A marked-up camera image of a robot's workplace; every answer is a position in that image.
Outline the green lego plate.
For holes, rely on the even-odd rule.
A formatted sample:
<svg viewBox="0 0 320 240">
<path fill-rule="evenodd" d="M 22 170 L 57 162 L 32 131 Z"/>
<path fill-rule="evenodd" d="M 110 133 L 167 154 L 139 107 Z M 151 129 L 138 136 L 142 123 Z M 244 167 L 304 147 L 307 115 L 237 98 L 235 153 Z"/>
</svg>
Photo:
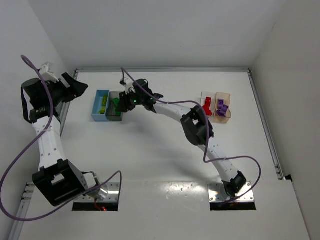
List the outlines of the green lego plate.
<svg viewBox="0 0 320 240">
<path fill-rule="evenodd" d="M 119 99 L 119 98 L 114 98 L 114 99 L 112 100 L 112 103 L 114 104 L 114 107 L 115 107 L 115 108 L 118 107 L 119 102 L 120 102 L 120 99 Z"/>
</svg>

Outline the lime green lego brick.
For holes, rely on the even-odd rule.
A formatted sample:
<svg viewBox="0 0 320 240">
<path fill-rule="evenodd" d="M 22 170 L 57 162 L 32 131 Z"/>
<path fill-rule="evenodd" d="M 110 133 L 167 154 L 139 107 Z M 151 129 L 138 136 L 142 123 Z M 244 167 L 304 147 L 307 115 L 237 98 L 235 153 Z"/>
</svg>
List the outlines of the lime green lego brick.
<svg viewBox="0 0 320 240">
<path fill-rule="evenodd" d="M 101 102 L 101 106 L 102 107 L 106 107 L 107 106 L 107 104 L 108 104 L 108 95 L 104 95 L 103 97 L 102 97 L 102 102 Z"/>
</svg>

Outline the lime lego plate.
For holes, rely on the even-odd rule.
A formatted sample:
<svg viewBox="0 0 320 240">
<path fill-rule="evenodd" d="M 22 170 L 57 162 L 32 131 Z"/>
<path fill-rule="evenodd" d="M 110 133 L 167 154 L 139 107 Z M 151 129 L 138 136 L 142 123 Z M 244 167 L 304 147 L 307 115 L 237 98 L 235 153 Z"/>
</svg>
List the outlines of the lime lego plate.
<svg viewBox="0 0 320 240">
<path fill-rule="evenodd" d="M 106 108 L 102 107 L 101 110 L 98 112 L 99 114 L 104 114 L 106 112 Z"/>
</svg>

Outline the red rounded lego brick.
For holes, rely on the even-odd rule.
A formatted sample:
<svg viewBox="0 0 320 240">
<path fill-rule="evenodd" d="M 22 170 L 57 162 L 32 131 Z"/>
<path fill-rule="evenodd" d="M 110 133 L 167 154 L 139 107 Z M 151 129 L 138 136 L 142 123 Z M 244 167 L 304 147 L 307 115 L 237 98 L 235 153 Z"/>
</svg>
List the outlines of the red rounded lego brick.
<svg viewBox="0 0 320 240">
<path fill-rule="evenodd" d="M 211 111 L 211 107 L 208 105 L 203 105 L 202 106 L 206 116 L 211 117 L 213 115 L 213 112 Z"/>
</svg>

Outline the purple lego brick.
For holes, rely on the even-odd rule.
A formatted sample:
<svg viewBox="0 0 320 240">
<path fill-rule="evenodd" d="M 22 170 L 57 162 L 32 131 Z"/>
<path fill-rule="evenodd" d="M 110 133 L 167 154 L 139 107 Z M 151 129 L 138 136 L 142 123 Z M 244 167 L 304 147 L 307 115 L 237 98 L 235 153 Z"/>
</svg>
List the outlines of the purple lego brick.
<svg viewBox="0 0 320 240">
<path fill-rule="evenodd" d="M 223 99 L 218 99 L 217 100 L 217 108 L 221 109 L 224 106 L 224 100 Z"/>
</svg>

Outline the small purple lego piece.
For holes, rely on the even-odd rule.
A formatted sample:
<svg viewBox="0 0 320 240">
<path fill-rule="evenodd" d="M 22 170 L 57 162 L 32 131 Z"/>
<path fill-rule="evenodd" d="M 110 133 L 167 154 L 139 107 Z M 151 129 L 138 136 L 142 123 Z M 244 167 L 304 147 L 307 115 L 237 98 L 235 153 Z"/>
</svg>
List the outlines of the small purple lego piece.
<svg viewBox="0 0 320 240">
<path fill-rule="evenodd" d="M 220 109 L 218 109 L 218 110 L 216 111 L 216 114 L 217 114 L 218 116 L 220 116 L 220 117 L 226 117 L 225 112 L 221 112 Z"/>
</svg>

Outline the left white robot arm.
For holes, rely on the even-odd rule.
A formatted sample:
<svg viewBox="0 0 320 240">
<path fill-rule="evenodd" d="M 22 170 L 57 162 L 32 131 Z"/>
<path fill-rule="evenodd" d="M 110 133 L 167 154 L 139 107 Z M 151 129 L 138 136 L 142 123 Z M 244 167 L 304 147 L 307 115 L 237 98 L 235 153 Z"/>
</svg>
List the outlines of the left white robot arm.
<svg viewBox="0 0 320 240">
<path fill-rule="evenodd" d="M 61 120 L 57 106 L 81 97 L 87 88 L 68 73 L 62 77 L 69 86 L 55 78 L 44 83 L 32 78 L 21 85 L 24 119 L 38 136 L 40 160 L 32 180 L 48 202 L 56 207 L 88 190 L 84 173 L 66 157 L 61 141 Z"/>
</svg>

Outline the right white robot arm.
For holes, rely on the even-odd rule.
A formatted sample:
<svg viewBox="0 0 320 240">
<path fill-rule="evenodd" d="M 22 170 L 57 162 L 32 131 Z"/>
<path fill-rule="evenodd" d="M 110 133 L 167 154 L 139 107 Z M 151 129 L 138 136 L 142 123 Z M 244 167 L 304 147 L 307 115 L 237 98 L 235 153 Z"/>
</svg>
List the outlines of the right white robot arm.
<svg viewBox="0 0 320 240">
<path fill-rule="evenodd" d="M 221 150 L 213 132 L 213 126 L 198 105 L 190 108 L 180 104 L 166 103 L 163 95 L 153 93 L 146 79 L 127 83 L 120 81 L 125 88 L 119 94 L 117 112 L 127 113 L 143 106 L 147 111 L 169 117 L 182 125 L 186 139 L 204 152 L 204 158 L 212 161 L 223 182 L 225 191 L 231 199 L 235 199 L 247 180 Z"/>
</svg>

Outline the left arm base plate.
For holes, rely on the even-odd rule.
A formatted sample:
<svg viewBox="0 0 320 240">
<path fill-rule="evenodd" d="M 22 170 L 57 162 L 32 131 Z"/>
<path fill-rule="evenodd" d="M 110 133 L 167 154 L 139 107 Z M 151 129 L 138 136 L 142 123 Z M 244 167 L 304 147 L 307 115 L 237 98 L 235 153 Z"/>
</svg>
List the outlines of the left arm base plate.
<svg viewBox="0 0 320 240">
<path fill-rule="evenodd" d="M 119 200 L 120 186 L 120 182 L 108 182 L 100 188 L 96 195 L 93 193 L 81 195 L 74 200 L 74 203 L 93 204 L 95 200 L 103 204 L 117 203 Z"/>
</svg>

